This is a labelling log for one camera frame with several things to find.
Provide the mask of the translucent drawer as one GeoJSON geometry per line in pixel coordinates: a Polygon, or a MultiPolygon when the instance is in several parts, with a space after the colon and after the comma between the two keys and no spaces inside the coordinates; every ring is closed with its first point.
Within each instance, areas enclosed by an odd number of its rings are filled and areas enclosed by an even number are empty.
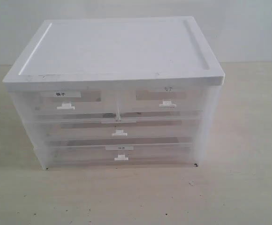
{"type": "Polygon", "coordinates": [[[47,91],[35,96],[31,107],[40,115],[117,113],[115,95],[109,91],[47,91]]]}
{"type": "Polygon", "coordinates": [[[49,141],[90,139],[194,137],[201,121],[196,119],[128,120],[111,122],[37,123],[40,134],[49,141]]]}
{"type": "Polygon", "coordinates": [[[66,165],[197,165],[198,162],[192,146],[187,143],[50,147],[46,159],[41,161],[44,168],[66,165]]]}
{"type": "Polygon", "coordinates": [[[202,96],[199,89],[137,89],[117,94],[122,113],[199,110],[202,96]]]}

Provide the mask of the key bunch with blue fob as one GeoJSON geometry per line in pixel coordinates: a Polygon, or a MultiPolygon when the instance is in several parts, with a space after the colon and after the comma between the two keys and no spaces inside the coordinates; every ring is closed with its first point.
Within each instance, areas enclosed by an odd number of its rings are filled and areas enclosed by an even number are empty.
{"type": "Polygon", "coordinates": [[[115,118],[116,117],[116,114],[114,113],[104,113],[103,118],[115,118]]]}

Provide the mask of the white plastic drawer cabinet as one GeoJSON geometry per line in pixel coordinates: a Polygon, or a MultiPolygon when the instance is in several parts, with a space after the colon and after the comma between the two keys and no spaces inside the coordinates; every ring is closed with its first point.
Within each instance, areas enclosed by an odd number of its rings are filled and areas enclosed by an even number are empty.
{"type": "Polygon", "coordinates": [[[192,16],[46,20],[17,58],[3,83],[41,161],[50,147],[187,143],[199,166],[225,73],[192,16]],[[201,108],[121,112],[117,94],[137,89],[199,89],[201,108]],[[47,91],[101,90],[115,95],[115,118],[104,113],[40,115],[31,108],[47,91]],[[128,120],[200,120],[194,137],[49,141],[37,123],[128,120]]]}

